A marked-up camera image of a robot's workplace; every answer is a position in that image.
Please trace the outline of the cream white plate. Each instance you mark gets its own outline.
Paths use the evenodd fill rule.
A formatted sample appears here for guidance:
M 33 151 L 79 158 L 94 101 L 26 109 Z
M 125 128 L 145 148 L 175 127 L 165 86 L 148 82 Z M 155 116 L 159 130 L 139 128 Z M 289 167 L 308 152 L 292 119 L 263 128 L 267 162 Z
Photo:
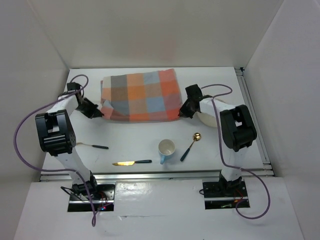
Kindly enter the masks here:
M 205 98 L 200 101 L 200 112 L 197 112 L 199 120 L 206 126 L 217 128 L 217 114 L 220 110 L 226 110 L 228 104 L 221 99 Z

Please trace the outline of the gold spoon dark handle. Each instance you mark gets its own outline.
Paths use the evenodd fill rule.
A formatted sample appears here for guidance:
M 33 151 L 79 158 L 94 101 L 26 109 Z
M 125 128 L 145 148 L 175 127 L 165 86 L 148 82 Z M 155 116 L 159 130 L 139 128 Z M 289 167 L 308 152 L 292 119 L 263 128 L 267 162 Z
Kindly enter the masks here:
M 195 142 L 198 142 L 200 139 L 202 138 L 201 134 L 199 132 L 196 132 L 193 134 L 192 136 L 192 143 L 191 145 L 188 147 L 188 149 L 184 152 L 184 154 L 181 156 L 180 161 L 183 162 L 185 160 L 185 158 L 187 157 L 187 155 L 189 154 L 193 144 Z

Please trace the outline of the checkered orange blue cloth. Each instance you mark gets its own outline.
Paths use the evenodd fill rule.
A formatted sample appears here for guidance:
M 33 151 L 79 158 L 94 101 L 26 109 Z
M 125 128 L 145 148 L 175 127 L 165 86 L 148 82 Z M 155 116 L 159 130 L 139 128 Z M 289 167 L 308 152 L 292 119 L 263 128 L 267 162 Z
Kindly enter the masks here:
M 101 112 L 106 120 L 171 122 L 179 119 L 180 87 L 173 68 L 107 76 L 100 81 Z

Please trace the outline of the blue mug white inside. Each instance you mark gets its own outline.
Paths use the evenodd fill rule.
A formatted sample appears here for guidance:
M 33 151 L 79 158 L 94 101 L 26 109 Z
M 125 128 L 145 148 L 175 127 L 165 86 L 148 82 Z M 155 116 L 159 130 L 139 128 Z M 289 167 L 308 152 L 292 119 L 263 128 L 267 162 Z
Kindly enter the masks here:
M 160 155 L 160 164 L 163 165 L 166 160 L 169 160 L 173 157 L 176 151 L 176 146 L 174 142 L 170 139 L 163 139 L 158 144 L 158 153 Z

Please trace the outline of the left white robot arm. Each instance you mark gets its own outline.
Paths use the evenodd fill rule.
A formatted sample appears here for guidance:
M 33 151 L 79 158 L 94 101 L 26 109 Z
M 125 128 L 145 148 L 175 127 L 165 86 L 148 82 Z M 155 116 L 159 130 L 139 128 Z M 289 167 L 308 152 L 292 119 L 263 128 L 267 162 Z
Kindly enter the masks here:
M 70 114 L 78 111 L 89 119 L 101 118 L 104 114 L 97 104 L 77 92 L 81 87 L 75 82 L 68 83 L 67 91 L 58 98 L 59 102 L 45 113 L 35 116 L 35 125 L 40 148 L 63 165 L 71 177 L 72 191 L 92 200 L 97 197 L 99 187 L 76 151 L 77 140 Z

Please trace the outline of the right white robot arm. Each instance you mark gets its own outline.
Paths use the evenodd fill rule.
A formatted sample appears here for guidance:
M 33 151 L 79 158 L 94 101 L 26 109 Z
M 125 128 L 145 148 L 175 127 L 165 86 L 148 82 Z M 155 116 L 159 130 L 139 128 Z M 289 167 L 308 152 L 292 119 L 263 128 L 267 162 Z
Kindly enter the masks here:
M 185 88 L 187 99 L 179 117 L 193 118 L 200 113 L 216 121 L 219 153 L 223 164 L 216 191 L 230 196 L 242 181 L 242 168 L 249 147 L 257 138 L 250 111 L 244 104 L 227 104 L 216 96 L 204 95 L 197 84 Z

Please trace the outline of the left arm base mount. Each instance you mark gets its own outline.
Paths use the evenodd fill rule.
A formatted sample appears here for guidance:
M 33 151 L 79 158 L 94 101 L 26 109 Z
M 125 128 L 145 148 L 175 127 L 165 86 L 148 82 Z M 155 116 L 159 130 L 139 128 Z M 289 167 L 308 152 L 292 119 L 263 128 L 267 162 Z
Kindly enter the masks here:
M 89 197 L 83 194 L 77 194 L 75 190 L 61 186 L 66 194 L 69 195 L 67 211 L 70 213 L 91 212 Z M 115 200 L 116 185 L 114 183 L 105 183 L 97 185 L 97 192 L 90 195 L 94 210 L 98 212 L 113 212 Z

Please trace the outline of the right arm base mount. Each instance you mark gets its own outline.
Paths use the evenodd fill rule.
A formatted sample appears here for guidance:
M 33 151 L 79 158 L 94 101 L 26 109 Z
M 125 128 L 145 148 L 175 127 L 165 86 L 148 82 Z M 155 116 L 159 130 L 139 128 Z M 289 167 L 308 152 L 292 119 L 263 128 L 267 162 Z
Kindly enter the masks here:
M 247 187 L 244 181 L 233 188 L 222 190 L 217 181 L 205 181 L 199 194 L 204 198 L 206 210 L 250 208 Z

